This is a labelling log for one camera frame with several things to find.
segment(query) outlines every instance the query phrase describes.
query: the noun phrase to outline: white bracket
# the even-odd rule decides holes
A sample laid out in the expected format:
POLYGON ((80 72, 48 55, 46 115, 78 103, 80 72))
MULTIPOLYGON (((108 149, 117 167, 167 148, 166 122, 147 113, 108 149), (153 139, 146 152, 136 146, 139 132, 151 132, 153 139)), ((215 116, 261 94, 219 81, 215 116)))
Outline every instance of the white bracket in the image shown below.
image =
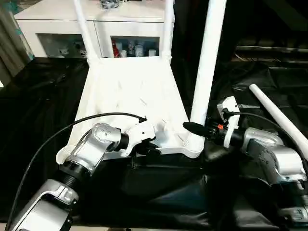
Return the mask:
MULTIPOLYGON (((230 97, 226 98, 222 103, 218 104, 217 109, 218 109, 218 112, 219 112, 222 120, 225 120, 225 118, 223 116, 223 110, 224 109, 227 109, 229 112, 240 112, 240 109, 239 109, 239 107, 236 103, 234 96, 230 96, 230 97)), ((223 142, 223 146, 225 148, 230 147, 231 136, 232 136, 234 130, 238 128, 239 119, 240 119, 240 115, 233 115, 228 119, 228 125, 227 125, 228 130, 227 130, 227 134, 225 136, 225 140, 223 142)))

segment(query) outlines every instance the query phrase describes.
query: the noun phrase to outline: black cloth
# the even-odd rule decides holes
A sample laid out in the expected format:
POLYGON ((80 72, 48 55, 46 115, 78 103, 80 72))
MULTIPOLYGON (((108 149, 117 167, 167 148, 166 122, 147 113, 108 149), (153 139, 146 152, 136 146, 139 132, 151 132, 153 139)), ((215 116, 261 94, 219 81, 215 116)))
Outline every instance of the black cloth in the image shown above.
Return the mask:
MULTIPOLYGON (((0 91, 2 222, 33 153, 74 121, 87 71, 85 60, 37 58, 0 91)), ((217 118, 217 102, 234 95, 244 107, 241 110, 269 116, 247 89, 256 83, 307 134, 307 75, 304 65, 218 64, 208 115, 217 118)), ((273 129, 245 116, 241 126, 273 129)), ((66 145, 69 132, 51 142, 32 166, 18 210, 57 169, 54 158, 66 145)), ((241 176, 247 159, 233 152, 209 163, 205 156, 189 159, 170 154, 103 162, 78 203, 74 222, 185 230, 285 229, 268 185, 241 176)))

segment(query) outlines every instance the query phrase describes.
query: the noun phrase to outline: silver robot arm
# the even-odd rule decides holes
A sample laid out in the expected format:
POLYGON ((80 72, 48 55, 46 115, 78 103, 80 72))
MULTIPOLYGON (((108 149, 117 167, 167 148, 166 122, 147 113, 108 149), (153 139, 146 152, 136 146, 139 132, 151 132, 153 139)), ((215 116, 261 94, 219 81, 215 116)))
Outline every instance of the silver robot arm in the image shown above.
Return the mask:
POLYGON ((10 231, 69 230, 72 225, 70 211, 104 154, 127 149, 129 139, 128 134, 121 133, 118 128, 96 124, 60 165, 54 178, 47 180, 18 214, 10 231))

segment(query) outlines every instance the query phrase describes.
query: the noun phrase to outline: white pvc pipe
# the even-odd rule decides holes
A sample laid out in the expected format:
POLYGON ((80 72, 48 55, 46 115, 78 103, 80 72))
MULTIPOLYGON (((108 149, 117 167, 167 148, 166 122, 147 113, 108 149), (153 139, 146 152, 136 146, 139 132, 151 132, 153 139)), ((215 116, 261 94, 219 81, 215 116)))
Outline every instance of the white pvc pipe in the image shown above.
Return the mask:
POLYGON ((173 0, 165 1, 165 21, 162 56, 171 61, 171 37, 172 37, 172 20, 173 20, 173 0))
MULTIPOLYGON (((205 124, 210 98, 222 24, 227 0, 210 0, 208 3, 205 32, 203 37, 197 82, 192 104, 191 122, 205 124)), ((193 152, 201 152, 205 139, 191 134, 186 147, 193 152)))
POLYGON ((83 42, 85 44, 87 50, 87 58, 88 59, 98 59, 98 56, 95 52, 90 33, 87 27, 87 21, 85 19, 80 0, 74 0, 75 10, 77 14, 77 20, 80 26, 81 35, 83 42))
POLYGON ((284 113, 261 91, 256 85, 252 84, 249 86, 253 94, 258 98, 266 110, 276 120, 280 127, 282 127, 296 142, 298 148, 303 153, 306 160, 308 160, 308 140, 307 138, 297 129, 297 127, 285 116, 284 113))

